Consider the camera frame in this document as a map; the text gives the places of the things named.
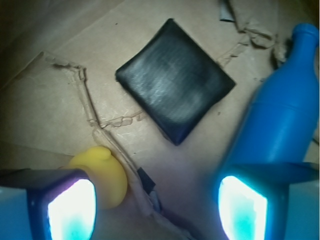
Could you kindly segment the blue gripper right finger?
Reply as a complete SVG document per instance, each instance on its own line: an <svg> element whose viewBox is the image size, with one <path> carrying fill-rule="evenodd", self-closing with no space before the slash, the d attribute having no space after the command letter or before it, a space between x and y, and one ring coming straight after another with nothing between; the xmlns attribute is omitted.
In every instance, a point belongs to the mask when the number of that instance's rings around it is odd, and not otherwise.
<svg viewBox="0 0 320 240"><path fill-rule="evenodd" d="M308 163L234 164L217 182L228 240L318 240L319 171Z"/></svg>

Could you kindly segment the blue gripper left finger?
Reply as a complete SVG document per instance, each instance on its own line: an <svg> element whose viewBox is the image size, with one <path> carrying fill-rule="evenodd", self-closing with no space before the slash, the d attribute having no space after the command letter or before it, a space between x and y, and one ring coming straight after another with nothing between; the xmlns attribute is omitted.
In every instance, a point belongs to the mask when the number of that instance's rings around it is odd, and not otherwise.
<svg viewBox="0 0 320 240"><path fill-rule="evenodd" d="M2 240L89 240L97 213L94 184L81 169L2 169Z"/></svg>

